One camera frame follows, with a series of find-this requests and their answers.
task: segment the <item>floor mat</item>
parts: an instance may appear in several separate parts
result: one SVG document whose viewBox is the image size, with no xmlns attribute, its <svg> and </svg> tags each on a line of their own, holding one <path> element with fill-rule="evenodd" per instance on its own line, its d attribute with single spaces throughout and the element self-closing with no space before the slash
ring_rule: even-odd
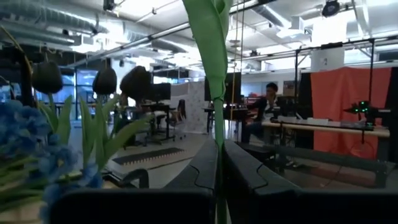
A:
<svg viewBox="0 0 398 224">
<path fill-rule="evenodd" d="M 161 149 L 152 152 L 144 152 L 140 154 L 133 154 L 129 156 L 123 156 L 113 159 L 113 161 L 122 166 L 129 166 L 133 164 L 149 162 L 156 159 L 161 159 L 165 157 L 176 156 L 177 154 L 183 154 L 185 151 L 183 149 L 178 149 L 176 147 L 170 147 L 167 149 Z"/>
</svg>

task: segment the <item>man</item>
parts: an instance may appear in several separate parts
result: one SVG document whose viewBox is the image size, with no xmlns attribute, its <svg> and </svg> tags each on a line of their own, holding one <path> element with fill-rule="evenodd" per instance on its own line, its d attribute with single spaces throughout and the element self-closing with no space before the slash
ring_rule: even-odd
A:
<svg viewBox="0 0 398 224">
<path fill-rule="evenodd" d="M 277 97 L 276 93 L 278 92 L 278 86 L 275 83 L 268 83 L 267 86 L 267 95 L 261 96 L 256 102 L 252 105 L 247 105 L 249 110 L 257 109 L 257 118 L 255 118 L 254 122 L 248 124 L 246 128 L 243 130 L 242 134 L 242 143 L 250 142 L 250 135 L 255 135 L 257 138 L 263 140 L 264 139 L 264 127 L 262 127 L 261 122 L 272 117 L 272 109 L 274 106 L 277 106 Z"/>
</svg>

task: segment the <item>dark shirt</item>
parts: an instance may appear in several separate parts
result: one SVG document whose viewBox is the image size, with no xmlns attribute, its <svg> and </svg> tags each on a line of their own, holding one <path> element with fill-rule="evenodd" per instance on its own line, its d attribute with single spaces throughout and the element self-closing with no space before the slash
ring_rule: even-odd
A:
<svg viewBox="0 0 398 224">
<path fill-rule="evenodd" d="M 257 109 L 257 118 L 254 119 L 254 121 L 262 121 L 263 117 L 264 117 L 264 113 L 268 113 L 272 111 L 272 107 L 270 107 L 267 111 L 267 104 L 268 104 L 268 100 L 265 96 L 260 97 L 258 100 L 256 100 L 253 104 L 251 105 L 247 105 L 246 107 L 249 110 L 252 109 Z"/>
</svg>

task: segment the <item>orange backdrop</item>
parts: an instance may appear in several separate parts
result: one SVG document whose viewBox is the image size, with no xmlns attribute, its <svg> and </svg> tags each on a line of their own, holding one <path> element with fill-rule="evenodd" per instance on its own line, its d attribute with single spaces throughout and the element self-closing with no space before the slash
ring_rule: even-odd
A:
<svg viewBox="0 0 398 224">
<path fill-rule="evenodd" d="M 391 68 L 375 68 L 371 104 L 383 108 L 386 104 Z M 337 70 L 311 74 L 312 108 L 314 118 L 328 118 L 333 121 L 358 121 L 358 115 L 344 112 L 353 103 L 369 98 L 370 69 L 343 67 Z M 314 150 L 352 154 L 375 159 L 377 137 L 366 136 L 361 144 L 360 134 L 328 133 L 314 131 Z"/>
</svg>

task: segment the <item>black flower bud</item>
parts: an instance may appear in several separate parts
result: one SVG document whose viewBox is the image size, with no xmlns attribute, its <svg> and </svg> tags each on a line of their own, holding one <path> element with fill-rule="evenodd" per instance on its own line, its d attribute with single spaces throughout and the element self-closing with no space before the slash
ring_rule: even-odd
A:
<svg viewBox="0 0 398 224">
<path fill-rule="evenodd" d="M 120 90 L 136 102 L 141 101 L 150 91 L 152 75 L 145 67 L 136 66 L 120 82 Z"/>
<path fill-rule="evenodd" d="M 58 93 L 62 87 L 62 75 L 55 62 L 43 62 L 34 67 L 32 87 L 45 94 Z"/>
<path fill-rule="evenodd" d="M 112 68 L 100 70 L 93 81 L 93 91 L 98 95 L 109 95 L 116 91 L 118 78 Z"/>
</svg>

